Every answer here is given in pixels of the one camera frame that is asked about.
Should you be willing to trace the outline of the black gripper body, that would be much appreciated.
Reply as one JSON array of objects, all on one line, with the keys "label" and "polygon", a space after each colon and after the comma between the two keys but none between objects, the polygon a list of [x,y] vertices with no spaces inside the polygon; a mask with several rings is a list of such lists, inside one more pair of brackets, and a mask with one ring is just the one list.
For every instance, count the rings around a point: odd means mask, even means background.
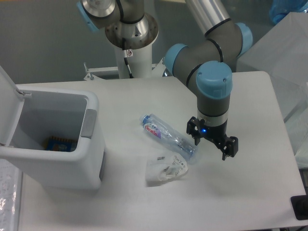
[{"label": "black gripper body", "polygon": [[195,145],[198,145],[201,138],[204,138],[213,144],[216,145],[216,147],[220,150],[226,149],[226,141],[227,141],[227,135],[226,135],[226,129],[227,129],[227,120],[215,127],[207,126],[205,125],[204,119],[197,119],[197,136],[195,137]]}]

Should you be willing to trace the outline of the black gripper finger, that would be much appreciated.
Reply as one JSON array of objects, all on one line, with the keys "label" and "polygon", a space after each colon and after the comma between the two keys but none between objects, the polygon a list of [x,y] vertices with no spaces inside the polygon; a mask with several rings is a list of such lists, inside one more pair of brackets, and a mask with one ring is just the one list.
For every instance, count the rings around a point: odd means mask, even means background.
[{"label": "black gripper finger", "polygon": [[194,144],[198,145],[201,138],[205,137],[205,121],[203,119],[199,120],[196,117],[191,117],[187,122],[186,133],[191,135],[194,139]]},{"label": "black gripper finger", "polygon": [[225,136],[222,151],[222,160],[225,161],[227,157],[234,157],[238,152],[239,142],[238,138],[234,136]]}]

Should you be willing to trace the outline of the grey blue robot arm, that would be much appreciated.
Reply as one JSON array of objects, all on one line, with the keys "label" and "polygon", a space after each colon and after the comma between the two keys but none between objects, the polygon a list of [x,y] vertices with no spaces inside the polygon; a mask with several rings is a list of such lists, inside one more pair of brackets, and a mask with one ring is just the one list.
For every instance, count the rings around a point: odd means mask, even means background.
[{"label": "grey blue robot arm", "polygon": [[[186,5],[205,40],[193,48],[173,45],[164,56],[164,65],[197,98],[198,115],[186,127],[195,144],[206,139],[221,150],[223,158],[234,157],[238,139],[226,134],[232,90],[227,63],[250,49],[252,32],[245,24],[234,23],[219,0],[188,0]],[[158,25],[145,12],[144,1],[80,0],[77,8],[91,31],[104,29],[116,52],[120,78],[151,76]]]}]

